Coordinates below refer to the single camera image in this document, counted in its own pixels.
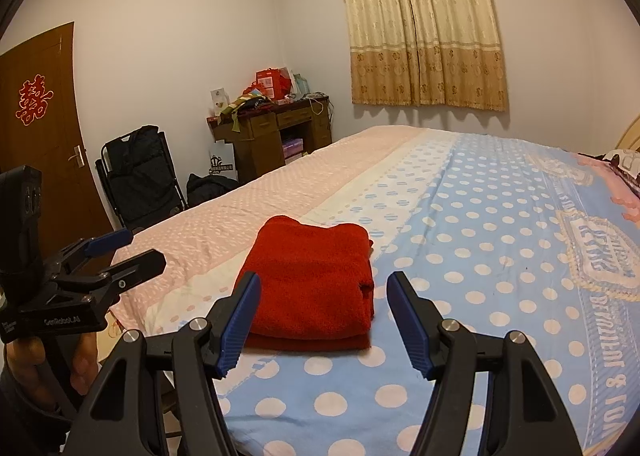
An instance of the window curtain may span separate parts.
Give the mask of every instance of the window curtain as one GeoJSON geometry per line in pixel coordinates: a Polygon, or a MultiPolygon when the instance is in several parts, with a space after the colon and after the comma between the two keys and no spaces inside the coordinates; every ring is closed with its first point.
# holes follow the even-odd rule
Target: window curtain
{"type": "Polygon", "coordinates": [[[491,0],[345,0],[355,104],[504,111],[491,0]]]}

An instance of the blue gripper pad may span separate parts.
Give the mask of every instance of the blue gripper pad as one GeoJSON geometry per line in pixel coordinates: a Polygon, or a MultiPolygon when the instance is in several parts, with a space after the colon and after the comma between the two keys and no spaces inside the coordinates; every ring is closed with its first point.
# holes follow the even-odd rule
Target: blue gripper pad
{"type": "Polygon", "coordinates": [[[233,293],[219,299],[211,309],[211,332],[220,339],[216,378],[226,376],[238,363],[260,304],[260,291],[260,277],[253,272],[246,272],[233,293]]]}
{"type": "Polygon", "coordinates": [[[88,258],[99,258],[123,246],[130,245],[132,241],[133,232],[129,229],[116,230],[91,240],[84,248],[84,255],[88,258]]]}
{"type": "Polygon", "coordinates": [[[424,378],[437,378],[445,362],[438,331],[440,312],[433,302],[418,297],[404,272],[394,272],[386,280],[386,298],[411,365],[424,378]]]}

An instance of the screw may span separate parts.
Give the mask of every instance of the screw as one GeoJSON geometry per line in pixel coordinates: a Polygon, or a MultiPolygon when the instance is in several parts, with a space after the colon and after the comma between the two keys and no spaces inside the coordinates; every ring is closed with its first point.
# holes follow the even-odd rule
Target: screw
{"type": "Polygon", "coordinates": [[[138,330],[127,330],[122,335],[125,342],[135,342],[140,338],[140,332],[138,330]]]}
{"type": "Polygon", "coordinates": [[[446,331],[458,331],[460,329],[460,323],[455,319],[444,319],[444,321],[442,321],[442,327],[446,331]]]}
{"type": "Polygon", "coordinates": [[[189,328],[191,328],[193,331],[204,330],[204,328],[206,327],[207,327],[207,320],[202,317],[195,318],[189,323],[189,328]]]}
{"type": "Polygon", "coordinates": [[[524,341],[527,340],[527,336],[521,331],[514,330],[509,333],[509,338],[511,342],[516,344],[524,344],[524,341]]]}

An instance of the door handle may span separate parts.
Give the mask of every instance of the door handle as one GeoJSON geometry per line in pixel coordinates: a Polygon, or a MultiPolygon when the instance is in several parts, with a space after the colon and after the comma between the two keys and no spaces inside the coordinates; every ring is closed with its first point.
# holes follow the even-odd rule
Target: door handle
{"type": "Polygon", "coordinates": [[[80,146],[75,146],[74,152],[75,152],[75,155],[70,156],[66,160],[68,162],[71,162],[71,160],[75,158],[76,160],[78,160],[78,167],[84,167],[84,158],[82,157],[82,149],[80,148],[80,146]]]}

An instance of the blue bedding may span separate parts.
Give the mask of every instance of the blue bedding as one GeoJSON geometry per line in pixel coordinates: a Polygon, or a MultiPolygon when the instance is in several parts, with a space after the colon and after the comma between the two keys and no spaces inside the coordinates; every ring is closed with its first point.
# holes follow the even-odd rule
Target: blue bedding
{"type": "MultiPolygon", "coordinates": [[[[640,403],[640,232],[625,202],[615,175],[588,158],[426,134],[326,223],[385,239],[372,261],[372,348],[264,359],[262,374],[220,396],[232,437],[251,456],[407,454],[433,385],[411,367],[386,301],[386,278],[403,270],[444,317],[494,336],[524,331],[584,453],[603,454],[640,403]]],[[[478,447],[486,385],[479,374],[464,455],[478,447]]]]}

